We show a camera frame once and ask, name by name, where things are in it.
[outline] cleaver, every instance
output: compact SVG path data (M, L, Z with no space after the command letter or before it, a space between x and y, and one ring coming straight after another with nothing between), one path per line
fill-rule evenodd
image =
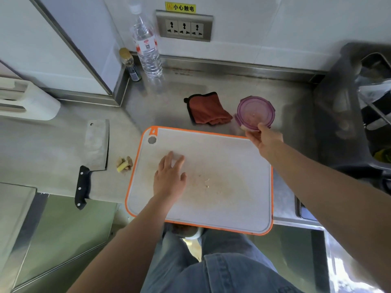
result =
M77 178L75 205L83 210L91 190L91 173L107 167L109 148L109 119L90 120L84 142L84 162Z

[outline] cutting board handle hole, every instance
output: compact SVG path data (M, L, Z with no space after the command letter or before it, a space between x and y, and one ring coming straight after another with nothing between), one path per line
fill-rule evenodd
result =
M148 143L149 143L149 144L154 144L154 143L156 143L156 137L154 137L154 136L149 137L149 138L148 138Z

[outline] blue denim jeans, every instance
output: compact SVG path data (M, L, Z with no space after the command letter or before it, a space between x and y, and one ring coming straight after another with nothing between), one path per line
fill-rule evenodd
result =
M207 229L199 241L201 262L182 239L166 232L141 292L301 292L244 234Z

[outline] white bottle cap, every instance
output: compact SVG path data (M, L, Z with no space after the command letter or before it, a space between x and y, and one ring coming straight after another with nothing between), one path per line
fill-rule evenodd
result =
M129 5L130 12L132 14L140 14L141 13L141 4L131 4Z

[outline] power socket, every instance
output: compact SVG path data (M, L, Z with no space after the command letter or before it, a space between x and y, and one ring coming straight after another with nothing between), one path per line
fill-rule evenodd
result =
M166 31L169 35L178 35L178 21L166 19Z
M202 38L204 36L204 24L192 23L191 25L192 36Z
M178 21L179 34L184 36L191 36L191 23L188 21Z
M156 10L161 37L210 42L213 16Z

